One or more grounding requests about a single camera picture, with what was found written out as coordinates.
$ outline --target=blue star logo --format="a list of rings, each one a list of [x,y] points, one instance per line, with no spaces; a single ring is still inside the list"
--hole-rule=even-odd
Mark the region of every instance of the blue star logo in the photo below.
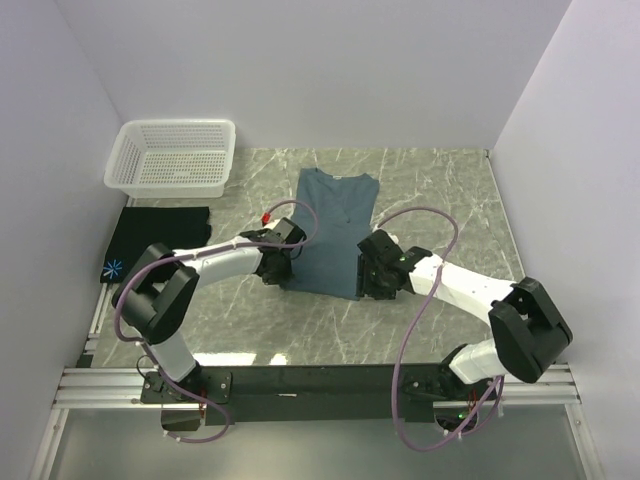
[[[111,262],[107,262],[107,266],[102,268],[102,276],[109,276],[109,280],[113,280],[114,277],[120,275],[122,271],[122,262],[120,260],[113,260]]]

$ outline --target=black garment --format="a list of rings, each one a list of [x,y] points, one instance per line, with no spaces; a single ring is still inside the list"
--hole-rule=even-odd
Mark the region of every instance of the black garment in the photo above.
[[[100,283],[120,283],[145,249],[203,247],[211,237],[208,207],[124,207],[104,256]]]
[[[380,183],[366,173],[334,177],[317,168],[300,171],[296,199],[316,212],[319,230],[292,261],[294,277],[283,286],[285,290],[358,299],[358,243],[371,233],[379,189]],[[307,235],[313,232],[313,217],[306,208],[296,205],[291,220]]]

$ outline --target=blue t-shirt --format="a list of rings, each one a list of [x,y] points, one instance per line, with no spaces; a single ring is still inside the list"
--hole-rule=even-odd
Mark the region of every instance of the blue t-shirt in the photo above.
[[[317,168],[304,168],[296,199],[318,215],[318,233],[292,260],[293,278],[285,290],[320,293],[357,300],[358,243],[371,233],[371,215],[380,183],[369,175],[334,177]],[[297,205],[291,217],[307,234],[313,217]]]

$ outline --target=cable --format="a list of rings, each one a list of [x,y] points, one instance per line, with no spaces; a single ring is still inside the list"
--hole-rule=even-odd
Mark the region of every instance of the cable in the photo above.
[[[480,422],[480,424],[477,424],[473,430],[470,430],[468,432],[462,432],[463,436],[469,435],[471,433],[475,433],[478,430],[480,430],[482,427],[484,427],[487,423],[489,423],[489,420],[491,420],[493,418],[493,416],[496,414],[496,412],[498,411],[498,406],[500,405],[500,401],[502,400],[502,391],[503,391],[503,389],[504,389],[504,377],[500,377],[500,383],[498,385],[498,391],[496,392],[496,400],[493,403],[493,406],[491,407],[491,410],[489,410],[489,414],[487,415],[487,417],[482,422]]]
[[[149,358],[149,355],[147,355],[146,353],[144,355],[140,355],[140,358],[138,358],[138,360],[136,360],[136,370],[138,371],[138,374],[142,378],[147,378],[147,377],[145,377],[144,373],[142,373],[142,370],[140,370],[140,360],[142,360],[143,358]]]
[[[302,237],[302,240],[306,240],[307,239],[307,235],[305,234]],[[300,258],[300,255],[302,255],[302,249],[304,248],[304,246],[300,247],[300,250],[298,250],[298,254],[295,257],[291,257],[290,260],[297,260],[298,258]]]
[[[283,206],[283,205],[289,205],[289,204],[296,204],[296,205],[300,205],[305,207],[307,210],[309,210],[309,213],[311,213],[311,216],[313,217],[313,222],[314,222],[314,230],[313,233],[306,238],[305,240],[298,242],[298,243],[293,243],[293,244],[288,244],[288,245],[278,245],[278,244],[272,244],[272,243],[265,243],[265,242],[245,242],[245,243],[238,243],[237,245],[223,245],[221,247],[211,247],[210,249],[205,249],[200,251],[198,254],[196,254],[195,256],[193,254],[184,254],[184,255],[177,255],[177,256],[173,256],[173,257],[167,257],[167,258],[162,258],[160,260],[156,260],[155,262],[150,263],[149,265],[146,265],[145,267],[141,268],[140,271],[138,271],[132,278],[131,280],[129,280],[129,282],[125,285],[125,287],[122,289],[122,293],[120,294],[120,298],[118,299],[118,302],[116,303],[116,308],[115,308],[115,314],[114,314],[114,319],[113,319],[113,328],[116,334],[116,337],[118,337],[118,339],[122,342],[138,342],[143,350],[145,351],[145,354],[151,359],[151,361],[153,362],[154,365],[158,366],[158,361],[156,360],[155,356],[153,355],[153,352],[151,351],[151,349],[149,348],[149,346],[145,343],[144,339],[142,337],[128,337],[126,336],[124,333],[122,333],[122,328],[120,326],[120,320],[122,318],[122,309],[124,307],[124,303],[127,299],[127,296],[129,295],[129,292],[131,291],[131,289],[133,288],[133,286],[135,284],[138,283],[139,280],[141,280],[147,273],[149,273],[151,270],[154,270],[155,268],[158,268],[162,265],[167,265],[169,263],[174,263],[174,262],[179,262],[179,261],[183,261],[183,260],[194,260],[196,258],[202,258],[202,257],[208,257],[211,255],[216,255],[218,253],[222,253],[222,252],[226,252],[228,250],[233,250],[235,248],[247,248],[247,247],[271,247],[271,248],[284,248],[284,249],[294,249],[294,248],[298,248],[298,247],[303,247],[305,245],[307,245],[309,242],[311,242],[314,237],[316,236],[316,234],[318,233],[318,216],[316,215],[316,212],[305,202],[302,202],[300,200],[282,200],[278,203],[276,203],[275,205],[273,205],[272,207],[270,207],[265,215],[271,215],[271,213],[276,210],[277,208]],[[168,375],[167,373],[162,369],[158,367],[158,372],[160,373],[160,375],[162,376],[162,379],[171,387],[173,388],[175,391],[177,391],[178,393],[189,397],[193,400],[196,400],[198,403],[206,403],[207,405],[209,405],[210,407],[214,408],[215,410],[217,410],[218,412],[220,412],[224,418],[225,418],[225,425],[224,427],[215,435],[212,435],[210,437],[206,437],[206,438],[182,438],[180,436],[178,436],[175,433],[172,432],[167,432],[167,435],[171,438],[174,438],[180,442],[184,442],[184,443],[207,443],[207,442],[211,442],[213,440],[217,440],[218,438],[222,437],[227,430],[229,430],[229,427],[231,426],[231,415],[229,414],[229,412],[224,408],[221,407],[220,405],[218,405],[217,403],[213,402],[212,400],[209,400],[208,398],[202,397],[200,395],[196,395],[192,392],[189,392],[188,390],[185,390],[184,388],[180,387],[177,383],[175,383]]]
[[[414,444],[408,438],[408,436],[406,434],[406,431],[404,430],[404,424],[400,419],[400,415],[399,415],[399,411],[398,411],[399,410],[398,409],[398,384],[399,384],[399,381],[400,381],[400,368],[401,368],[401,365],[402,365],[402,357],[404,356],[404,352],[405,352],[405,350],[407,348],[407,344],[409,343],[409,338],[411,337],[411,333],[413,332],[414,328],[418,324],[418,320],[420,320],[420,317],[422,316],[422,314],[424,313],[426,308],[431,303],[431,300],[435,296],[435,293],[436,293],[436,290],[438,289],[438,286],[440,286],[440,283],[442,281],[442,269],[444,268],[446,258],[449,255],[449,253],[451,252],[451,250],[453,249],[453,247],[455,246],[456,242],[458,241],[458,234],[459,234],[458,224],[455,221],[455,219],[451,215],[449,215],[448,213],[443,212],[442,210],[439,210],[437,208],[432,208],[432,207],[408,207],[408,208],[404,208],[404,209],[399,210],[396,213],[388,216],[384,220],[382,220],[378,224],[378,228],[382,227],[385,223],[389,222],[390,220],[396,218],[399,215],[402,215],[402,214],[407,213],[407,212],[414,212],[414,211],[426,211],[426,212],[435,213],[437,215],[440,215],[441,217],[446,218],[449,221],[449,223],[451,223],[451,225],[453,226],[453,238],[451,239],[451,241],[447,245],[447,248],[445,249],[444,253],[442,254],[442,263],[440,264],[440,266],[438,267],[438,269],[436,271],[436,278],[435,278],[435,281],[433,282],[433,286],[431,287],[431,290],[429,290],[429,293],[427,294],[424,302],[420,306],[420,309],[418,310],[418,313],[416,314],[416,316],[413,318],[413,320],[409,324],[409,327],[407,328],[407,331],[405,332],[404,337],[402,338],[402,342],[400,343],[400,349],[398,351],[398,356],[397,356],[396,362],[395,362],[395,364],[393,366],[393,376],[391,378],[391,416],[393,417],[393,425],[395,426],[396,433],[398,434],[398,437],[400,437],[400,440],[402,440],[402,442],[407,447],[409,447],[411,450],[414,450],[416,452],[431,452],[433,450],[436,450],[436,449],[446,445],[451,440],[456,438],[458,436],[458,434],[462,435],[463,434],[463,430],[469,424],[469,422],[471,422],[472,418],[475,417],[478,414],[478,412],[480,411],[480,408],[484,404],[485,400],[487,398],[489,398],[489,395],[491,395],[491,392],[496,388],[496,386],[498,384],[502,385],[502,383],[504,382],[504,379],[501,379],[500,377],[496,377],[491,382],[491,384],[489,385],[489,388],[487,388],[485,390],[485,392],[482,394],[482,396],[480,397],[480,399],[478,400],[476,405],[473,407],[473,409],[471,409],[471,412],[469,412],[469,415],[467,415],[467,417],[460,423],[460,425],[458,425],[458,427],[453,432],[451,432],[449,435],[447,435],[441,441],[439,441],[439,442],[437,442],[437,443],[435,443],[433,445],[429,445],[429,446],[426,446],[426,447],[420,447],[420,446]],[[499,401],[499,398],[496,401],[496,403],[494,404],[494,408],[496,408],[496,409],[497,409],[498,401]],[[480,427],[484,426],[486,424],[486,421],[487,421],[487,419],[485,419],[477,428],[480,428]]]

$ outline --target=black mounting bar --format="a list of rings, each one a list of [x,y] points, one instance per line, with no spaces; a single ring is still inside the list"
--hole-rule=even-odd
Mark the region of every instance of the black mounting bar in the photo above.
[[[379,419],[391,418],[392,372],[393,365],[202,367],[201,378],[207,398],[223,404],[234,422]],[[450,386],[447,375],[446,365],[403,364],[401,417],[433,422],[433,402],[467,401],[473,390],[480,397],[488,388],[481,381],[443,389],[443,382]],[[147,373],[140,401],[169,408],[193,402],[176,394],[157,372]],[[182,418],[176,413],[176,422]],[[221,423],[222,416],[207,409],[206,424]]]

